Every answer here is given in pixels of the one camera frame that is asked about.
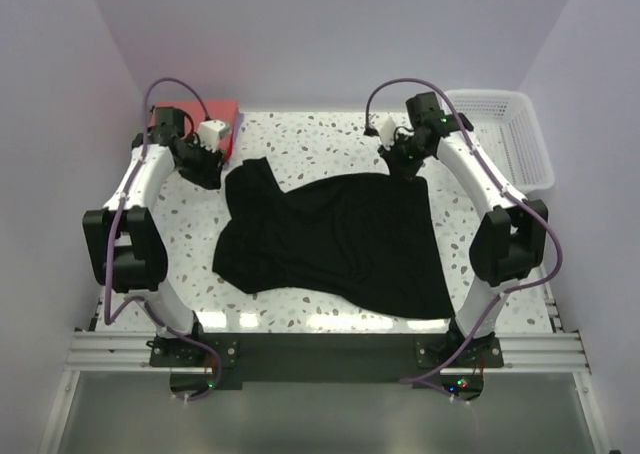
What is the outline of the black t shirt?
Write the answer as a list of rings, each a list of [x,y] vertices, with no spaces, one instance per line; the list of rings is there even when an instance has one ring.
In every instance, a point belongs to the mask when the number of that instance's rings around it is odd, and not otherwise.
[[[453,316],[425,179],[356,173],[284,192],[254,159],[225,193],[231,219],[212,269],[242,292],[299,288],[384,315]]]

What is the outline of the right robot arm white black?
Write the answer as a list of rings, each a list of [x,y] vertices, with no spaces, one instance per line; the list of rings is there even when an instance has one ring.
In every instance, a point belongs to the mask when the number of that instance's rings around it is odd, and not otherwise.
[[[454,346],[468,339],[471,348],[495,335],[506,291],[520,286],[541,264],[548,209],[508,182],[468,118],[447,114],[434,92],[417,94],[405,106],[408,132],[402,133],[394,123],[381,131],[387,138],[379,153],[390,173],[409,180],[426,159],[436,159],[459,182],[480,220],[469,248],[474,278],[449,328]]]

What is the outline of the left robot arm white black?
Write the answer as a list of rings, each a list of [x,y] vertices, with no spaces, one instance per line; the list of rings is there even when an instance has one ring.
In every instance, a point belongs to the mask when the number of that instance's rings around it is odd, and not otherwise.
[[[105,324],[114,324],[136,304],[158,337],[198,337],[197,315],[169,280],[168,251],[153,211],[173,173],[202,189],[219,189],[232,137],[233,127],[224,120],[205,117],[195,123],[180,108],[157,107],[151,124],[134,138],[115,193],[82,219],[94,277],[104,289]]]

